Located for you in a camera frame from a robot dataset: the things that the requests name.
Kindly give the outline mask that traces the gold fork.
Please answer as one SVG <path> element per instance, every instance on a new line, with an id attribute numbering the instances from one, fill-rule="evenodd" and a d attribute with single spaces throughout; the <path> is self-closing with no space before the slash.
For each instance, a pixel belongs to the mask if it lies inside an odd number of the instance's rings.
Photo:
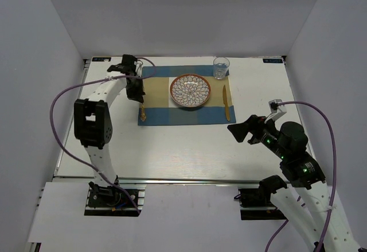
<path id="1" fill-rule="evenodd" d="M 140 120 L 142 122 L 144 122 L 146 120 L 146 112 L 145 112 L 144 104 L 140 105 Z"/>

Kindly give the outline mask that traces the blue and tan placemat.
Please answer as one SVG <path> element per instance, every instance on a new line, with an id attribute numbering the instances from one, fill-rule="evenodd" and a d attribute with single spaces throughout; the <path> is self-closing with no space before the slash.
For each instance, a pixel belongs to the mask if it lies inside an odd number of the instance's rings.
<path id="1" fill-rule="evenodd" d="M 236 122 L 235 108 L 232 103 L 229 72 L 224 79 L 218 80 L 213 76 L 213 65 L 181 65 L 158 66 L 142 68 L 144 76 L 153 75 L 145 79 L 144 107 L 146 120 L 140 120 L 140 126 L 174 126 L 174 125 L 211 125 L 230 124 Z M 176 104 L 170 96 L 169 89 L 172 81 L 183 74 L 197 74 L 210 83 L 211 95 L 209 100 L 197 108 L 184 108 Z M 225 117 L 225 108 L 222 99 L 222 88 L 226 85 L 227 98 L 231 120 Z"/>

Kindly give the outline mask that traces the gold knife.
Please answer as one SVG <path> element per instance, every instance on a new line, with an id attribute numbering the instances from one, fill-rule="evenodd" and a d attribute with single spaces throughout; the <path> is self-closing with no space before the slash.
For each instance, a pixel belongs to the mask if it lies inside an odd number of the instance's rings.
<path id="1" fill-rule="evenodd" d="M 231 116 L 230 116 L 229 105 L 228 105 L 226 85 L 224 85 L 223 88 L 222 88 L 222 99 L 223 99 L 223 104 L 224 104 L 224 108 L 225 108 L 225 117 L 226 117 L 226 120 L 227 121 L 230 121 L 231 120 Z"/>

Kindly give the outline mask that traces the patterned ceramic plate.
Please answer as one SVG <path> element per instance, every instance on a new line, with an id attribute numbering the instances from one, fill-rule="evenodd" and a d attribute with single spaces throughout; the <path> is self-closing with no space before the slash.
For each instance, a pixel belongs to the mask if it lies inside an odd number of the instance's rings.
<path id="1" fill-rule="evenodd" d="M 183 74 L 170 84 L 169 93 L 181 107 L 196 108 L 205 104 L 211 95 L 210 83 L 197 74 Z"/>

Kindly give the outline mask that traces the clear drinking glass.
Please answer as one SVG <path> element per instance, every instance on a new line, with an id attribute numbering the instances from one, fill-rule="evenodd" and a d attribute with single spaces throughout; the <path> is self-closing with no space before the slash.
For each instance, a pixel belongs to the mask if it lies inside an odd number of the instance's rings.
<path id="1" fill-rule="evenodd" d="M 221 80 L 227 75 L 230 66 L 230 61 L 225 57 L 216 57 L 213 60 L 213 76 Z"/>

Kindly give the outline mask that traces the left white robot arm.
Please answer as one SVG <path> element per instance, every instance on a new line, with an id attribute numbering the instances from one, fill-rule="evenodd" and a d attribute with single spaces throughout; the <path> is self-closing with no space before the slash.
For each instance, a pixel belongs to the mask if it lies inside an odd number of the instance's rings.
<path id="1" fill-rule="evenodd" d="M 119 64 L 107 69 L 101 84 L 85 99 L 74 103 L 74 134 L 85 148 L 93 166 L 95 181 L 104 187 L 101 198 L 108 205 L 120 202 L 121 191 L 110 184 L 118 184 L 118 175 L 112 166 L 109 142 L 112 138 L 110 107 L 121 91 L 127 98 L 144 103 L 144 87 L 138 59 L 125 54 Z"/>

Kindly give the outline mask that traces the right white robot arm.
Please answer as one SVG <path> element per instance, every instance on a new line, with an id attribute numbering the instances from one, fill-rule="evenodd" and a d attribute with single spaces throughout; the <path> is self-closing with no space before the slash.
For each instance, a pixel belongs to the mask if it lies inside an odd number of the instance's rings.
<path id="1" fill-rule="evenodd" d="M 259 183 L 259 198 L 276 206 L 303 238 L 309 251 L 363 251 L 336 208 L 329 205 L 331 195 L 326 178 L 315 159 L 306 151 L 308 138 L 303 127 L 293 121 L 276 129 L 272 120 L 252 115 L 243 123 L 230 124 L 228 130 L 237 142 L 263 144 L 280 159 L 285 176 L 270 176 Z"/>

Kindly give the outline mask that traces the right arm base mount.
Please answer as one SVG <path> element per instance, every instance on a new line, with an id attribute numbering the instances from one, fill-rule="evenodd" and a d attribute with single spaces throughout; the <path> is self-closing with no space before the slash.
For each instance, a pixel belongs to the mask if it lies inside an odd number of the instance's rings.
<path id="1" fill-rule="evenodd" d="M 286 217 L 255 188 L 242 188 L 234 196 L 239 202 L 242 221 L 279 221 Z"/>

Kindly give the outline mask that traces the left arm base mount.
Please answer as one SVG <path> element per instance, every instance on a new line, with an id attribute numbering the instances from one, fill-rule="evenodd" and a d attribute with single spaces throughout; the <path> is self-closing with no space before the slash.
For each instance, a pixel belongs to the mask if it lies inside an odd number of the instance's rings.
<path id="1" fill-rule="evenodd" d="M 85 204 L 85 216 L 118 216 L 138 217 L 139 213 L 132 200 L 142 210 L 145 191 L 138 188 L 128 188 L 125 194 L 115 187 L 100 187 L 94 182 L 89 182 L 89 190 Z"/>

